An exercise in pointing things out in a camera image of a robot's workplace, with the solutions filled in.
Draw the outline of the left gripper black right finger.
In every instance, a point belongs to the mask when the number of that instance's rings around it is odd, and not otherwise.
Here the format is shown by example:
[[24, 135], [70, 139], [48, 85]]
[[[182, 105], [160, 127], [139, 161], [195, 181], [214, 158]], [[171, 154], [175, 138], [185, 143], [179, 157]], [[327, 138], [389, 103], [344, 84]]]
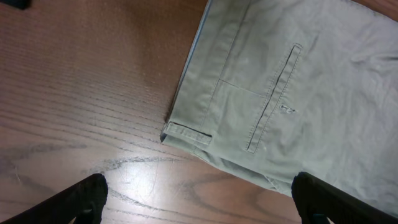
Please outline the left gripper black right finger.
[[397, 224], [386, 214], [307, 173], [292, 182], [292, 198], [302, 224]]

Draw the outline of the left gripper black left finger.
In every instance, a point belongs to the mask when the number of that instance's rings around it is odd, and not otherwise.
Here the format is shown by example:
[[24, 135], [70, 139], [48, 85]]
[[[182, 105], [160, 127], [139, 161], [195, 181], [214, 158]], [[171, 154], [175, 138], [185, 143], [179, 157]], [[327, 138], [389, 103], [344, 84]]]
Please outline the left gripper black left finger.
[[108, 185], [103, 174], [93, 174], [3, 224], [100, 224]]

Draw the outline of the khaki green shorts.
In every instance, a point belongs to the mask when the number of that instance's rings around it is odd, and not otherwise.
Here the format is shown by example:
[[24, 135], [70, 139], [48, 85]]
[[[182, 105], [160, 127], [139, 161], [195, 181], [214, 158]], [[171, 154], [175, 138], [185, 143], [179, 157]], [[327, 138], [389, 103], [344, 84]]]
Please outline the khaki green shorts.
[[161, 141], [284, 195], [305, 171], [397, 215], [397, 22], [353, 1], [209, 1]]

